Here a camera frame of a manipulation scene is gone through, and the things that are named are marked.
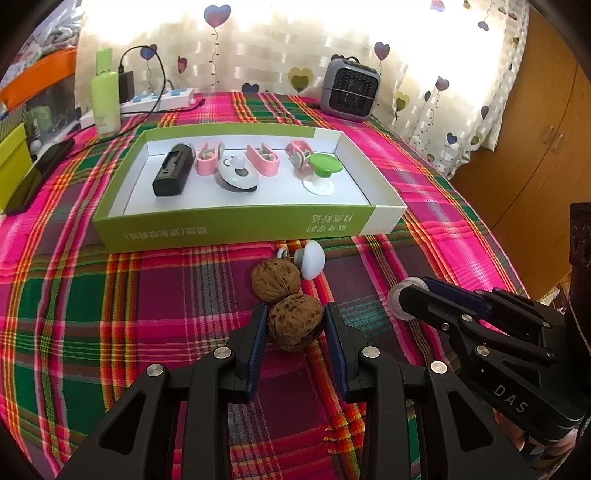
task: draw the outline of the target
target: pink clip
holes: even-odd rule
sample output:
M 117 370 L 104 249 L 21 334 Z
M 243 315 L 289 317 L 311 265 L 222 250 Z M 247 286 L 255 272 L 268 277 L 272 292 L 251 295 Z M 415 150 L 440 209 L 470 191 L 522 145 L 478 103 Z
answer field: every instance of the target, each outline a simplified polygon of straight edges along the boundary
M 302 169 L 308 164 L 310 155 L 314 154 L 312 147 L 303 140 L 294 140 L 287 145 L 287 155 L 295 168 Z
M 255 150 L 250 145 L 246 148 L 246 157 L 250 163 L 265 177 L 274 177 L 279 172 L 279 155 L 264 143 Z
M 207 143 L 197 154 L 197 173 L 203 177 L 216 172 L 217 161 L 223 157 L 224 146 L 220 143 L 217 148 L 209 148 Z

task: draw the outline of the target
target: wooden cabinet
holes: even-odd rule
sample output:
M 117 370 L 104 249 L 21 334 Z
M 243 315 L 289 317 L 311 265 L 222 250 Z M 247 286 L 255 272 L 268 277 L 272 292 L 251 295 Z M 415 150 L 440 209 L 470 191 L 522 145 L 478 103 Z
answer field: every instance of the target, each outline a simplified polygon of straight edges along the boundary
M 569 206 L 591 201 L 588 143 L 591 83 L 554 27 L 532 11 L 498 146 L 474 152 L 452 183 L 534 299 L 570 271 Z
M 569 271 L 569 206 L 591 201 L 591 83 L 576 73 L 568 107 L 534 175 L 493 228 L 531 297 Z
M 531 11 L 527 45 L 495 151 L 481 148 L 454 187 L 493 228 L 534 174 L 560 125 L 577 62 L 556 29 Z

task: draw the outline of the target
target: green bottle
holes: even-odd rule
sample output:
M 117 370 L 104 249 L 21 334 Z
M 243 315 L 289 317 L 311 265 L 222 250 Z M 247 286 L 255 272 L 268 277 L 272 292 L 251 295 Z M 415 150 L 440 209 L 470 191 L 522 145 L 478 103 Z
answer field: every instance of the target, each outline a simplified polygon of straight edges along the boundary
M 121 130 L 119 75 L 111 70 L 113 49 L 96 53 L 96 77 L 90 82 L 90 102 L 99 137 L 110 137 Z

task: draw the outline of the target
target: bed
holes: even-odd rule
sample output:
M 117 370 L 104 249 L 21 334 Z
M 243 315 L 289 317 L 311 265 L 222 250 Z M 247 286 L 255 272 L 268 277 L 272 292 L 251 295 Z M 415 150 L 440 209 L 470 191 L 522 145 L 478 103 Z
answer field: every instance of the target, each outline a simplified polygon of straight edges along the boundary
M 146 129 L 279 122 L 338 129 L 356 142 L 408 210 L 388 235 L 321 240 L 326 267 L 303 281 L 302 290 L 323 304 L 335 301 L 348 324 L 400 361 L 457 366 L 445 335 L 389 312 L 388 290 L 403 278 L 434 275 L 471 290 L 524 293 L 474 210 L 377 122 L 328 117 L 298 96 L 204 97 L 193 112 L 151 115 L 133 134 L 79 154 L 58 169 L 26 214 L 0 220 L 0 415 L 46 478 L 57 475 L 147 366 L 180 367 L 224 345 L 258 301 L 252 267 L 280 247 L 293 252 L 303 242 L 109 255 L 92 215 L 119 158 Z M 75 148 L 95 141 L 93 134 L 78 135 Z M 365 406 L 338 399 L 323 335 L 302 353 L 268 342 L 256 400 L 231 405 L 228 413 L 235 479 L 358 477 Z M 418 477 L 412 403 L 408 422 Z

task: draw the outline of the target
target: smartphone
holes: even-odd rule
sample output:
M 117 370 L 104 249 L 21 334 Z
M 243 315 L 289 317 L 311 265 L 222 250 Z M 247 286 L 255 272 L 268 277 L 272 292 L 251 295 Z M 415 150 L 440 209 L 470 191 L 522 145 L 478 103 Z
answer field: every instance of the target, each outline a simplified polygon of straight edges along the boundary
M 74 143 L 74 139 L 69 138 L 47 149 L 41 158 L 33 164 L 12 194 L 8 205 L 4 209 L 4 214 L 8 216 L 17 215 L 28 210 L 43 184 L 70 153 Z

